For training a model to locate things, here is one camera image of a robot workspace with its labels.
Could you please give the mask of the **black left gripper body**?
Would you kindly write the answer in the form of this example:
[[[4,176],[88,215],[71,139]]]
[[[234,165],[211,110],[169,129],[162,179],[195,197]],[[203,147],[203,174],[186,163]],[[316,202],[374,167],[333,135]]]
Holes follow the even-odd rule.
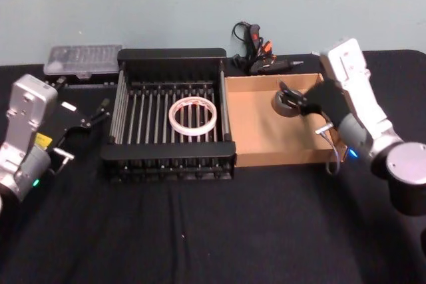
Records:
[[[35,143],[48,155],[55,148],[65,146],[67,140],[86,138],[91,133],[87,126],[89,118],[79,109],[65,101],[59,101],[44,123],[39,127]]]

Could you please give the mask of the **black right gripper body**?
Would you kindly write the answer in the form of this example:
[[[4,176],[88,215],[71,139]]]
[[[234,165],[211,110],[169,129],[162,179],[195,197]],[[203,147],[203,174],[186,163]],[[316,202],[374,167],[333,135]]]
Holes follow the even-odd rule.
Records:
[[[301,115],[319,114],[339,128],[351,111],[341,89],[331,79],[316,83],[302,98]]]

